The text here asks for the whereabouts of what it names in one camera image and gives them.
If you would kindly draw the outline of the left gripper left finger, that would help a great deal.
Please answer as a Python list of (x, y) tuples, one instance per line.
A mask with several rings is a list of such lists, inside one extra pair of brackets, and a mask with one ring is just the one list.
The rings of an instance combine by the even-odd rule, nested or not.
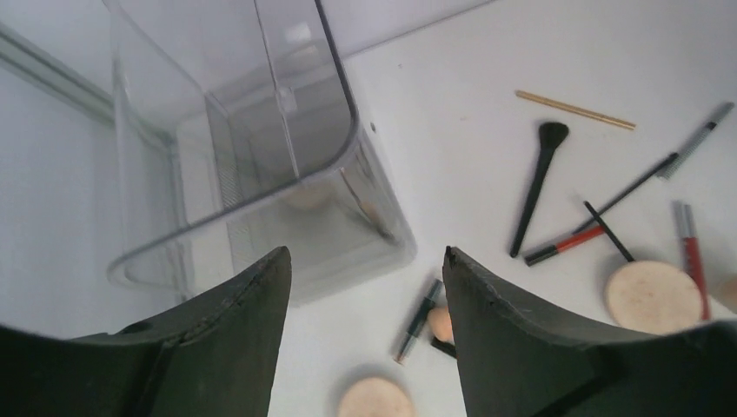
[(275, 248), (239, 275), (115, 334), (1, 329), (4, 416), (265, 416), (292, 281)]

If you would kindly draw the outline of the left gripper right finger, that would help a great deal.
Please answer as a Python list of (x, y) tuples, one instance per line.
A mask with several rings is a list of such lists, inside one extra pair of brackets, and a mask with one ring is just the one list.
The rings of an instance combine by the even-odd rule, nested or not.
[(442, 276), (470, 416), (733, 416), (736, 324), (618, 328), (505, 281), (459, 248)]

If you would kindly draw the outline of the clear acrylic organizer box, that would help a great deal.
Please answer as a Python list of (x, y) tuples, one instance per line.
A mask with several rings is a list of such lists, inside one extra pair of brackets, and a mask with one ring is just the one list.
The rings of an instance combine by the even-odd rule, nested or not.
[(411, 229), (318, 1), (109, 1), (123, 252), (186, 300), (274, 248), (307, 303), (401, 268)]

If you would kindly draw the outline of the orange lip gloss tube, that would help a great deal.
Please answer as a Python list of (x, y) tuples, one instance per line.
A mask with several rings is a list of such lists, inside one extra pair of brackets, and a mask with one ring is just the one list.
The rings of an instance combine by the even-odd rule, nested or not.
[(447, 356), (450, 356), (454, 359), (457, 358), (457, 352), (455, 344), (451, 342), (441, 341), (435, 337), (433, 337), (430, 341), (430, 345), (437, 349), (438, 351), (444, 353)]

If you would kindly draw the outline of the beige blender sponge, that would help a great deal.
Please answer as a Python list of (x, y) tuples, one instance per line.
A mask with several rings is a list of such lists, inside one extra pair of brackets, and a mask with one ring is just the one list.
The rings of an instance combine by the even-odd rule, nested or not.
[(432, 335), (441, 342), (453, 343), (452, 321), (447, 306), (432, 308), (427, 316)]

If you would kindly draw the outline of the dark eyeliner pen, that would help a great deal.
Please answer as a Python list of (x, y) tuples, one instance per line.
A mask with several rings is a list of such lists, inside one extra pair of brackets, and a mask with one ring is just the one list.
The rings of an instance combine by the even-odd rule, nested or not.
[(411, 352), (416, 340), (424, 329), (429, 312), (436, 305), (437, 297), (440, 294), (442, 287), (443, 282), (441, 280), (434, 279), (431, 282), (427, 293), (422, 297), (421, 302), (412, 316), (404, 336), (402, 337), (397, 354), (394, 357), (397, 364), (401, 365)]

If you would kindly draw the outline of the round beige powder puff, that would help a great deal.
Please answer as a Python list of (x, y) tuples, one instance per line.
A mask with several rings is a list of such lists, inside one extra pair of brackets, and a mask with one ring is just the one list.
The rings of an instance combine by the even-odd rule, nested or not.
[(703, 300), (693, 279), (659, 261), (633, 261), (607, 281), (604, 299), (622, 328), (646, 334), (671, 334), (702, 320)]

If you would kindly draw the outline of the red black lip pencil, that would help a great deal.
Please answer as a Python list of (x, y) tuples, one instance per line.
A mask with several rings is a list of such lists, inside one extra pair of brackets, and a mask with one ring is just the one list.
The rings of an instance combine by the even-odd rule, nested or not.
[(524, 255), (523, 260), (527, 266), (532, 267), (604, 234), (605, 232), (601, 226), (595, 226), (587, 230), (574, 233), (571, 236), (548, 244), (547, 246), (538, 248), (535, 251)]

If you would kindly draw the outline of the beige puff on base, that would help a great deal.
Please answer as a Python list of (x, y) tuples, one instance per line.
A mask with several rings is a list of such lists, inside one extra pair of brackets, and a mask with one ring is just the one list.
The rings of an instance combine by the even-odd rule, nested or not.
[(355, 382), (340, 399), (339, 417), (415, 417), (415, 405), (393, 381), (368, 377)]

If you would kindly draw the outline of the thin black brush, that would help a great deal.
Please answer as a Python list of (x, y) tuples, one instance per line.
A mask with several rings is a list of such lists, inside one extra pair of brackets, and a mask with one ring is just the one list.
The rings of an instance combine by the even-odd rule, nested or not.
[(617, 248), (617, 250), (620, 252), (622, 257), (627, 262), (634, 262), (635, 258), (630, 253), (630, 251), (626, 248), (626, 246), (622, 243), (622, 241), (618, 238), (618, 236), (614, 233), (614, 231), (607, 225), (607, 223), (603, 220), (600, 213), (594, 209), (592, 204), (589, 201), (584, 201), (583, 205), (589, 212), (589, 214), (592, 216), (592, 218), (598, 223), (598, 225), (602, 228), (605, 235), (608, 237), (608, 239), (614, 244), (614, 246)]

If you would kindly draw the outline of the red lip gloss tube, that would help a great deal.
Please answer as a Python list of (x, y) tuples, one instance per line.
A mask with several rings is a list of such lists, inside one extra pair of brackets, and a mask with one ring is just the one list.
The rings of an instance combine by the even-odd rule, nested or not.
[(693, 209), (689, 204), (676, 201), (674, 203), (674, 212), (678, 234), (683, 247), (686, 270), (700, 292), (702, 303), (701, 319), (703, 321), (709, 321), (712, 319), (712, 312), (707, 291), (707, 281), (700, 256), (699, 240), (695, 229)]

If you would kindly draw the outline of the black powder brush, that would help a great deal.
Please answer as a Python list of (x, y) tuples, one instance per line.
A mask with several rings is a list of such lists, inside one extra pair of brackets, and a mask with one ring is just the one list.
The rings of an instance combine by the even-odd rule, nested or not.
[(521, 251), (555, 151), (564, 143), (568, 135), (569, 127), (562, 122), (544, 122), (538, 127), (539, 152), (534, 166), (533, 179), (529, 184), (517, 229), (508, 251), (512, 258), (515, 258)]

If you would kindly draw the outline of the grey mascara wand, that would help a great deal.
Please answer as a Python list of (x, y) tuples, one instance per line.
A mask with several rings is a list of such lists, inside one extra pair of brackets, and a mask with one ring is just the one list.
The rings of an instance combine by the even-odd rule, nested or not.
[(720, 123), (733, 111), (735, 103), (724, 102), (720, 104), (708, 117), (707, 120), (687, 139), (677, 151), (677, 156), (666, 167), (657, 173), (657, 177), (668, 181), (685, 161), (706, 141), (708, 136), (719, 126)]

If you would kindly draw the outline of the wooden stick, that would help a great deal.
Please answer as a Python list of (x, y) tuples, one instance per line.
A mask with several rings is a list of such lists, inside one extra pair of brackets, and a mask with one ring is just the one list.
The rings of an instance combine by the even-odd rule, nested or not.
[(578, 116), (583, 116), (598, 122), (604, 122), (605, 124), (613, 125), (622, 129), (634, 130), (636, 128), (636, 125), (633, 122), (628, 122), (620, 118), (608, 116), (599, 112), (592, 111), (590, 109), (584, 109), (545, 96), (539, 96), (524, 90), (516, 90), (515, 95), (523, 100), (528, 100), (530, 102), (538, 103), (553, 109), (558, 109)]

